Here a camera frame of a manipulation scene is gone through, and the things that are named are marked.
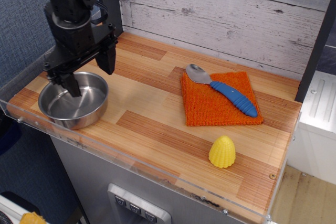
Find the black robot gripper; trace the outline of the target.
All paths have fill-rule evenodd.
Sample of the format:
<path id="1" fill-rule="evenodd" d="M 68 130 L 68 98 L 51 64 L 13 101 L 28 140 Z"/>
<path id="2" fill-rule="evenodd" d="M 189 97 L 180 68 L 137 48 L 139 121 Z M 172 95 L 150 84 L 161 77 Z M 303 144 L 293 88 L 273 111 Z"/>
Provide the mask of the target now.
<path id="1" fill-rule="evenodd" d="M 118 43 L 113 24 L 94 26 L 89 16 L 79 23 L 63 21 L 55 14 L 47 17 L 56 45 L 45 58 L 44 70 L 50 82 L 60 82 L 72 97 L 80 97 L 73 73 L 92 59 L 108 75 L 115 69 Z"/>

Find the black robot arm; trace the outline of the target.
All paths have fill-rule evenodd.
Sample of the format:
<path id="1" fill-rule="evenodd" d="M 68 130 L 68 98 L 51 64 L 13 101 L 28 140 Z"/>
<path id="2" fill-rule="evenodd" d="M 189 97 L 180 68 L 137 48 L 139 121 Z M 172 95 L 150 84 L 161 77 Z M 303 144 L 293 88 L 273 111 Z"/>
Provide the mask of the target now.
<path id="1" fill-rule="evenodd" d="M 118 42 L 114 24 L 106 24 L 105 14 L 91 19 L 91 11 L 98 0 L 49 0 L 44 11 L 55 46 L 44 61 L 44 71 L 52 84 L 66 89 L 72 97 L 81 95 L 74 72 L 95 59 L 100 69 L 112 74 Z"/>

